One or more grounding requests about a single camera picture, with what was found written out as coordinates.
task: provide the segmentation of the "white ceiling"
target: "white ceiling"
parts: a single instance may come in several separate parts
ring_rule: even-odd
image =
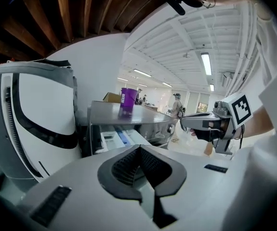
[[[222,75],[236,71],[242,41],[248,47],[252,36],[252,7],[244,3],[212,9],[186,5],[184,8],[186,14],[179,16],[163,5],[134,30],[125,48],[119,77],[132,84],[166,88],[162,84],[166,82],[174,89],[206,93],[210,92],[209,85],[214,84],[216,93],[225,94]],[[212,76],[205,73],[202,52],[210,55]]]

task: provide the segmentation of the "fluorescent light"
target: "fluorescent light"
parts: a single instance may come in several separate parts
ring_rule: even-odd
[[[166,86],[169,86],[169,87],[172,87],[171,85],[169,85],[169,84],[167,84],[167,83],[165,83],[165,82],[162,82],[164,85],[166,85]]]
[[[206,75],[212,75],[209,53],[202,53],[201,58],[205,66]]]
[[[139,71],[139,70],[137,70],[137,69],[134,69],[134,71],[137,72],[137,73],[140,73],[140,74],[142,74],[142,75],[146,75],[146,76],[148,76],[148,77],[151,77],[151,75],[146,74],[146,73],[144,73],[144,72],[142,72],[142,71]]]
[[[124,81],[128,81],[127,79],[122,79],[122,78],[119,78],[119,77],[118,77],[118,79],[121,79],[121,80],[124,80]]]

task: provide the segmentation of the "wooden ceiling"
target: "wooden ceiling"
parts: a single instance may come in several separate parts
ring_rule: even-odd
[[[131,32],[165,0],[15,0],[0,23],[0,63],[32,61],[72,43]]]

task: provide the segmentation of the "standing person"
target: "standing person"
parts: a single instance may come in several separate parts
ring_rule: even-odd
[[[175,96],[175,102],[173,103],[173,106],[172,106],[171,116],[173,119],[179,119],[178,112],[182,106],[181,101],[180,101],[181,95],[179,93],[176,93],[176,94],[174,94],[174,96]],[[177,142],[178,140],[179,140],[179,138],[178,138],[176,132],[174,132],[173,138],[171,139],[171,141]]]
[[[207,8],[216,5],[235,4],[244,0],[183,0],[187,5],[199,8],[205,6]],[[257,11],[257,36],[256,45],[260,54],[260,63],[263,70],[263,81],[265,86],[277,74],[277,21],[272,13],[260,0],[247,0],[255,5]],[[221,125],[222,129],[227,128],[227,124]],[[272,122],[266,111],[262,106],[253,113],[253,118],[245,124],[245,132],[243,137],[251,137],[266,133],[273,129]],[[239,139],[241,130],[238,129],[235,133],[234,139]],[[212,152],[212,144],[209,143],[205,150],[205,154],[210,155]]]
[[[141,89],[138,89],[137,94],[136,94],[136,98],[135,98],[135,104],[139,104],[139,94],[142,92]]]

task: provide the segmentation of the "white sleeve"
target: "white sleeve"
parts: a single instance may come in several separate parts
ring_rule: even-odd
[[[260,53],[260,62],[263,71],[264,84],[267,85],[277,73],[277,21],[257,21],[257,48]]]

